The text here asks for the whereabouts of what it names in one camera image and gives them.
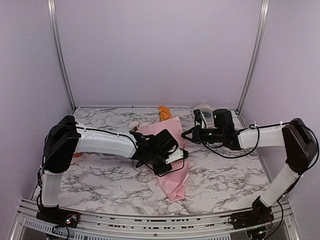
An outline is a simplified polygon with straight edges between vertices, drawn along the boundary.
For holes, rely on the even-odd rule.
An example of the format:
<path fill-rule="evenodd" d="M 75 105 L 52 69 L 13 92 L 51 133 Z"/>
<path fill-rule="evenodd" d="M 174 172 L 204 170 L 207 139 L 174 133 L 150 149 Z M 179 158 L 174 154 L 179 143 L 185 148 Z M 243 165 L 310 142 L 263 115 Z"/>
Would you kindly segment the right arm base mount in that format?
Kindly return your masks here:
<path fill-rule="evenodd" d="M 235 230 L 253 227 L 265 223 L 271 223 L 274 220 L 272 208 L 264 205 L 260 197 L 252 203 L 252 209 L 231 214 L 228 223 L 233 225 Z"/>

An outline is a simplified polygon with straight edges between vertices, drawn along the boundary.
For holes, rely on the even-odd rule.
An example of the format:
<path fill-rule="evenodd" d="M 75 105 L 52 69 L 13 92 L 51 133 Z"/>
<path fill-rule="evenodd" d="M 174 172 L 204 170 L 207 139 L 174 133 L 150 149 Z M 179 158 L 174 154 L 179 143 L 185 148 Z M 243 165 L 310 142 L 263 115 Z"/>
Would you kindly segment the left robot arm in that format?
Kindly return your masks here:
<path fill-rule="evenodd" d="M 171 133 L 164 129 L 158 134 L 112 132 L 77 123 L 66 115 L 53 126 L 44 142 L 42 156 L 41 203 L 43 213 L 53 223 L 63 219 L 58 208 L 59 190 L 63 173 L 66 172 L 75 153 L 98 153 L 121 156 L 138 161 L 139 166 L 151 168 L 159 177 L 172 170 L 172 163 L 184 158 L 183 149 Z"/>

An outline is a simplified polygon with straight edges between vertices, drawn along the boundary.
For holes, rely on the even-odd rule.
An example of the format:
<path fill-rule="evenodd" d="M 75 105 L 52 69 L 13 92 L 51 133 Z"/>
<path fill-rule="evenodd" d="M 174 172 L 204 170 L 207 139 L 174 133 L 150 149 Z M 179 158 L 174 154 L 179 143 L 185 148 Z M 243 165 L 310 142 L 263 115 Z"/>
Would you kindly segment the orange fake flower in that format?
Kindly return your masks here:
<path fill-rule="evenodd" d="M 172 114 L 170 112 L 170 108 L 169 107 L 161 105 L 161 106 L 158 107 L 158 110 L 159 110 L 159 121 L 160 122 L 169 120 L 172 117 Z"/>

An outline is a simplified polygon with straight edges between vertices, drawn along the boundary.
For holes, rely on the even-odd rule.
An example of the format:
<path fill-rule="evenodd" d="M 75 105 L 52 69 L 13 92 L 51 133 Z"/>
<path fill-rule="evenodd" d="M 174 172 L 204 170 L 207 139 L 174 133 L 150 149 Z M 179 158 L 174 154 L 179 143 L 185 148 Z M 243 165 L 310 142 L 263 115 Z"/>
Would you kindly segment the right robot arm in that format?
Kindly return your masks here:
<path fill-rule="evenodd" d="M 221 144 L 232 151 L 247 150 L 243 156 L 257 151 L 269 157 L 280 157 L 278 173 L 265 191 L 252 203 L 247 219 L 258 224 L 267 216 L 276 201 L 288 194 L 302 175 L 310 170 L 320 156 L 320 144 L 316 134 L 304 121 L 296 117 L 287 122 L 269 125 L 252 124 L 247 128 L 236 129 L 233 116 L 228 109 L 212 112 L 213 127 L 208 127 L 199 109 L 194 110 L 194 126 L 183 132 L 181 137 L 217 154 L 211 144 Z"/>

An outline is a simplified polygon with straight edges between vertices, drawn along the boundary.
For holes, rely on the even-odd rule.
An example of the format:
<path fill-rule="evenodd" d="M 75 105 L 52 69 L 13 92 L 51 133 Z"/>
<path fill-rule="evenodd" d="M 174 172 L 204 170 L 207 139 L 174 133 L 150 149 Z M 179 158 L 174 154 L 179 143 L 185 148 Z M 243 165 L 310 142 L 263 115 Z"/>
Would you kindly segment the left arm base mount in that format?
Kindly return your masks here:
<path fill-rule="evenodd" d="M 61 224 L 70 228 L 76 228 L 80 219 L 80 213 L 72 210 L 66 210 L 56 207 L 44 207 L 41 203 L 38 205 L 36 218 L 52 224 Z"/>

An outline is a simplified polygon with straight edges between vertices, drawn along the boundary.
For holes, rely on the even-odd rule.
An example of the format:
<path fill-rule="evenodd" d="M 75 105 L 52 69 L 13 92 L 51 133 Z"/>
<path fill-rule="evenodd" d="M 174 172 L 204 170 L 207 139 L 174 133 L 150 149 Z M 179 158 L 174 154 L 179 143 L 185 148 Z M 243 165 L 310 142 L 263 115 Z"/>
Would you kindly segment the tan ribbon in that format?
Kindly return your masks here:
<path fill-rule="evenodd" d="M 194 160 L 185 160 L 174 162 L 172 164 L 172 171 L 163 173 L 161 176 L 155 175 L 150 169 L 138 171 L 137 180 L 145 183 L 151 180 L 157 180 L 159 183 L 163 181 L 183 182 L 188 177 L 189 169 L 196 165 Z"/>

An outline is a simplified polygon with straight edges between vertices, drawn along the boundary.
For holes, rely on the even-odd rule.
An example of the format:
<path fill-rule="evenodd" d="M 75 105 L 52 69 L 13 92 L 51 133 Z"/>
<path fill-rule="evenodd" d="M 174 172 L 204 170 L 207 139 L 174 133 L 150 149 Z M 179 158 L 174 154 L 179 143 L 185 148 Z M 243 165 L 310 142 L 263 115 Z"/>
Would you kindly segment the white rose fake flower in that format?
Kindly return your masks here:
<path fill-rule="evenodd" d="M 136 132 L 139 129 L 144 128 L 144 127 L 146 127 L 148 125 L 149 125 L 148 122 L 145 122 L 145 121 L 139 122 L 139 121 L 134 120 L 129 124 L 128 128 L 129 128 L 130 131 Z"/>

